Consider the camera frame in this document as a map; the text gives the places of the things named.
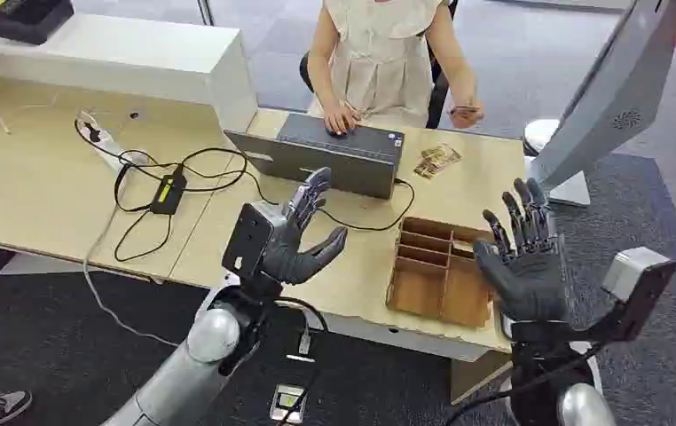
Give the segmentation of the person's left hand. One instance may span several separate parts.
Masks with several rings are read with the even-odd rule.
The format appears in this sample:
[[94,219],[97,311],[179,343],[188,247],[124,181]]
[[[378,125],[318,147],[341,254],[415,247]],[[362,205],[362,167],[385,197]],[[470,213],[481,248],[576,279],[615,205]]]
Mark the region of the person's left hand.
[[483,104],[480,99],[467,99],[460,105],[450,106],[448,115],[454,128],[470,128],[483,119]]

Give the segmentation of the person's right hand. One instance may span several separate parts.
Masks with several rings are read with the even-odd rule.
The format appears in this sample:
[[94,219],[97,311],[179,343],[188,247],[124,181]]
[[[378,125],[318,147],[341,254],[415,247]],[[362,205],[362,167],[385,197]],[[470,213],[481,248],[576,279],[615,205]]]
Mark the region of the person's right hand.
[[358,111],[346,101],[336,101],[323,107],[326,130],[334,136],[346,136],[361,121]]

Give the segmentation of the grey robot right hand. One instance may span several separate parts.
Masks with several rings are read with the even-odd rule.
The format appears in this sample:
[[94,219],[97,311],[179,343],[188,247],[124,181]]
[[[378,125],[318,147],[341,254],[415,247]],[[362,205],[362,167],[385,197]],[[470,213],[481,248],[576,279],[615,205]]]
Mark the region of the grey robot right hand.
[[515,179],[514,189],[502,194],[512,235],[485,209],[482,215],[493,240],[472,243],[476,263],[509,319],[565,320],[570,274],[564,238],[555,230],[553,211],[534,178]]

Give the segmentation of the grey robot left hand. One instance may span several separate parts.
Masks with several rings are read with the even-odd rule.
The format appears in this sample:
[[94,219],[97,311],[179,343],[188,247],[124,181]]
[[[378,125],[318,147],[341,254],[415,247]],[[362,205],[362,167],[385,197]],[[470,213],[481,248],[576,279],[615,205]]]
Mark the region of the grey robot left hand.
[[284,222],[275,227],[263,258],[263,271],[278,282],[303,284],[334,261],[344,250],[348,229],[337,226],[322,242],[301,251],[302,236],[317,210],[326,204],[323,193],[331,185],[328,167],[314,170],[279,208]]

